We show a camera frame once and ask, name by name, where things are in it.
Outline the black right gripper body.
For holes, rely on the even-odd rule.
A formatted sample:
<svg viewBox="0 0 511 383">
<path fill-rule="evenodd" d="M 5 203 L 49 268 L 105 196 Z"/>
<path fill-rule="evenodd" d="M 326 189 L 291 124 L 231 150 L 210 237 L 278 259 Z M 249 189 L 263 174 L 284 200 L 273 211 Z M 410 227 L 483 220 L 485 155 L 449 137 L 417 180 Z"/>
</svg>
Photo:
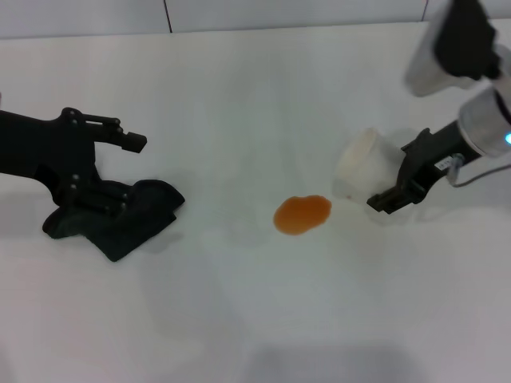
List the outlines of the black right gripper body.
<svg viewBox="0 0 511 383">
<path fill-rule="evenodd" d="M 428 128 L 405 147 L 405 159 L 399 169 L 396 188 L 404 195 L 426 195 L 446 175 L 436 163 L 448 156 L 462 155 L 465 163 L 476 160 L 476 152 L 463 138 L 457 121 L 436 133 Z"/>
</svg>

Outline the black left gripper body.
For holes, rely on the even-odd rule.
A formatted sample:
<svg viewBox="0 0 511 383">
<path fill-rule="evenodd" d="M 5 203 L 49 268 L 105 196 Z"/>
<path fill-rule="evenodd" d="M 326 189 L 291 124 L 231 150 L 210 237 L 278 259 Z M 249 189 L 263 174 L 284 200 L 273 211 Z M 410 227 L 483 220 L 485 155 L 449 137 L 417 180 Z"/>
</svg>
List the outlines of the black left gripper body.
<svg viewBox="0 0 511 383">
<path fill-rule="evenodd" d="M 36 180 L 59 207 L 73 206 L 77 192 L 99 181 L 95 144 L 77 109 L 53 120 L 1 112 L 1 173 Z"/>
</svg>

